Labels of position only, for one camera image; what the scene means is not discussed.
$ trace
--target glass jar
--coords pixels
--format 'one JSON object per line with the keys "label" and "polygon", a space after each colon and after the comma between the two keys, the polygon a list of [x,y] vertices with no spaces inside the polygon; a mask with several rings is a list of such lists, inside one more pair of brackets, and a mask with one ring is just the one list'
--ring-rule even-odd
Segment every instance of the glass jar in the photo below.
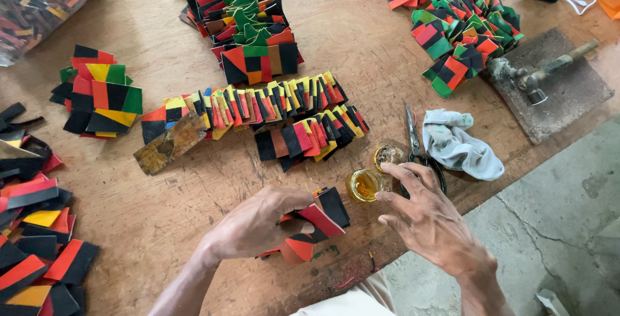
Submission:
{"label": "glass jar", "polygon": [[383,191],[383,178],[372,169],[358,169],[346,178],[346,192],[355,201],[373,202],[378,191]]}

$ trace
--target wrist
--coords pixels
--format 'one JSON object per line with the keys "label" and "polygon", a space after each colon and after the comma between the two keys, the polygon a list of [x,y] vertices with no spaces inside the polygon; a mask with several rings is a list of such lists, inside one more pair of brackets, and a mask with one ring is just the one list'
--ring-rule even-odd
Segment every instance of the wrist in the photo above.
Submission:
{"label": "wrist", "polygon": [[473,259],[475,263],[467,264],[463,267],[459,274],[454,274],[457,281],[465,284],[484,284],[486,281],[495,278],[497,271],[497,259],[484,247],[479,247],[475,253],[471,254],[476,257]]}
{"label": "wrist", "polygon": [[457,278],[461,286],[462,309],[465,315],[507,315],[507,308],[495,270]]}

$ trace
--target hand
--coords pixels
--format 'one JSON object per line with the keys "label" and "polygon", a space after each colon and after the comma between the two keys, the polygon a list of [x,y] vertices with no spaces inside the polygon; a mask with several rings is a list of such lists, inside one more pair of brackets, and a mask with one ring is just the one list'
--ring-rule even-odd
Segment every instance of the hand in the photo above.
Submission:
{"label": "hand", "polygon": [[222,218],[202,239],[197,253],[218,261],[256,257],[297,233],[313,233],[314,225],[303,219],[278,222],[283,214],[313,203],[311,193],[269,185]]}
{"label": "hand", "polygon": [[413,162],[382,163],[381,168],[399,179],[411,195],[409,201],[396,193],[376,193],[378,200],[387,202],[410,221],[384,214],[379,217],[381,223],[399,233],[410,250],[457,280],[495,275],[497,260],[441,192],[432,168]]}

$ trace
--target workbench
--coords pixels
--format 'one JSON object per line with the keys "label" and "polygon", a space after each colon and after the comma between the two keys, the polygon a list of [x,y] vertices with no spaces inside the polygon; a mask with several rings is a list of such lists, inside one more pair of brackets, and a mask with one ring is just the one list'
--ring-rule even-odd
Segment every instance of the workbench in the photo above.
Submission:
{"label": "workbench", "polygon": [[[503,2],[522,15],[523,41],[555,26],[577,45],[598,39],[600,47],[586,58],[612,89],[620,87],[620,23],[598,5],[579,17],[563,1]],[[461,214],[620,112],[619,98],[613,97],[533,146],[498,93],[479,77],[448,99],[431,89],[420,74],[433,61],[410,34],[411,10],[390,11],[386,0],[283,0],[306,60],[299,74],[288,78],[331,70],[371,132],[327,162],[306,161],[284,174],[276,161],[259,161],[251,130],[229,131],[219,141],[200,142],[149,177],[132,155],[144,145],[139,121],[126,136],[113,140],[79,138],[62,130],[65,108],[48,99],[76,43],[110,52],[126,64],[133,85],[143,89],[145,112],[161,106],[166,97],[224,87],[210,41],[177,18],[184,5],[185,0],[89,0],[18,64],[0,69],[0,109],[20,101],[27,116],[45,116],[46,122],[29,132],[48,142],[65,162],[50,176],[74,192],[75,237],[101,247],[85,281],[89,315],[145,315],[204,233],[269,184],[307,191],[336,186],[351,226],[346,235],[318,244],[315,258],[305,264],[287,266],[278,254],[264,261],[224,261],[201,315],[288,315],[367,278],[372,273],[369,251],[377,267],[394,261],[407,248],[376,220],[392,210],[378,202],[352,202],[345,178],[356,169],[373,168],[379,146],[404,147],[403,101],[419,117],[418,131],[427,109],[472,114],[474,126],[468,133],[488,143],[503,161],[505,174],[492,182],[445,172],[448,197]],[[349,284],[337,287],[351,277]]]}

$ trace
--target hammer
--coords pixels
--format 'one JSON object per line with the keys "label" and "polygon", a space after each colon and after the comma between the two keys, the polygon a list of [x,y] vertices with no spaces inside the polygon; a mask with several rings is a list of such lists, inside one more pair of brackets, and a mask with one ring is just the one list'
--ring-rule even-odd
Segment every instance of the hammer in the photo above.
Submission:
{"label": "hammer", "polygon": [[573,49],[569,53],[556,58],[551,63],[540,68],[531,75],[528,75],[528,71],[525,68],[513,68],[505,58],[494,58],[489,60],[487,65],[489,67],[489,71],[496,78],[496,80],[501,80],[502,77],[518,80],[518,82],[516,82],[516,86],[519,90],[522,90],[526,94],[530,100],[530,103],[534,106],[546,101],[548,98],[547,95],[545,95],[539,88],[540,82],[559,69],[562,69],[563,67],[573,63],[575,60],[583,57],[588,52],[593,51],[597,47],[598,41],[596,39],[592,39],[576,49]]}

